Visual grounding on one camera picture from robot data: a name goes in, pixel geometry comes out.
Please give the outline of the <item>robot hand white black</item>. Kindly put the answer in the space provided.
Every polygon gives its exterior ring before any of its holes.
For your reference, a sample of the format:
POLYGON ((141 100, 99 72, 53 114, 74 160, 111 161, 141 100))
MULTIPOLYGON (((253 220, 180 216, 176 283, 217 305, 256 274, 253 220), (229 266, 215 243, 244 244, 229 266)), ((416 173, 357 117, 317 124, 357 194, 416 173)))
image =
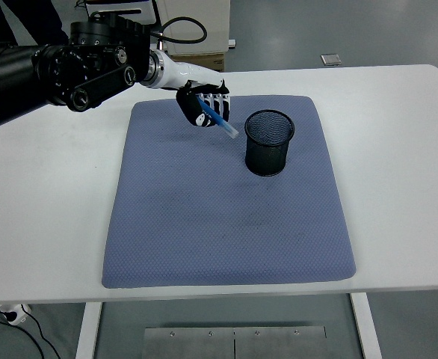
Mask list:
POLYGON ((188 122, 193 126, 215 125, 200 101, 225 121, 229 120, 229 89, 221 73, 185 62, 175 62, 165 52, 155 50, 159 72, 155 88, 176 91, 176 101, 188 122))

